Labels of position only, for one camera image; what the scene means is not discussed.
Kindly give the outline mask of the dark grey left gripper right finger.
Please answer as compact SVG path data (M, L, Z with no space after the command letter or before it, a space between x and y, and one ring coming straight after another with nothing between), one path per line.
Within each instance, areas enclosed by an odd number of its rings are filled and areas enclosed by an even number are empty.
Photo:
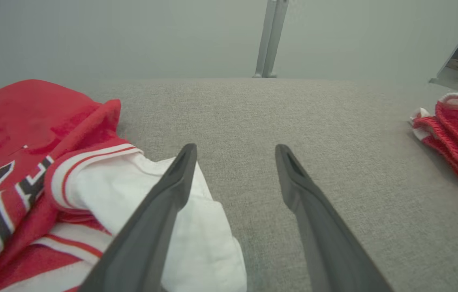
M295 215L312 292L394 292L292 150L275 147L283 201Z

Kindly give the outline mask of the grey partition post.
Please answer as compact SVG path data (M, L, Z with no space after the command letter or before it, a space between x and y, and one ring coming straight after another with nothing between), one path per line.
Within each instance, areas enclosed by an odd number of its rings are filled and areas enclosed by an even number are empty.
M273 28L277 0L267 0L263 29L260 40L260 48L257 56L257 65L253 78L261 78L264 74L270 34Z
M289 3L290 0L277 0L273 28L270 34L270 42L268 44L267 57L265 61L264 74L262 78L276 77L276 74L274 74L273 69Z

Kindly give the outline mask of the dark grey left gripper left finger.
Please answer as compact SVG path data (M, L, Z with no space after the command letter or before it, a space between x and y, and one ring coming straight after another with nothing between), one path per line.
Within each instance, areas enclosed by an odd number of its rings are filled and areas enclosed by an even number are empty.
M116 235L78 292L160 292L176 217L188 203L196 144L186 144Z

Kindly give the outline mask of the red jersey with black lettering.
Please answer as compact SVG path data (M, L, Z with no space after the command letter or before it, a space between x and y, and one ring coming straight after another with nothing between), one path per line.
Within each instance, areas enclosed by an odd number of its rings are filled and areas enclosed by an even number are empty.
M175 158L118 137L121 103L30 79L0 89L0 292L78 292ZM243 252L196 160L160 292L247 292Z

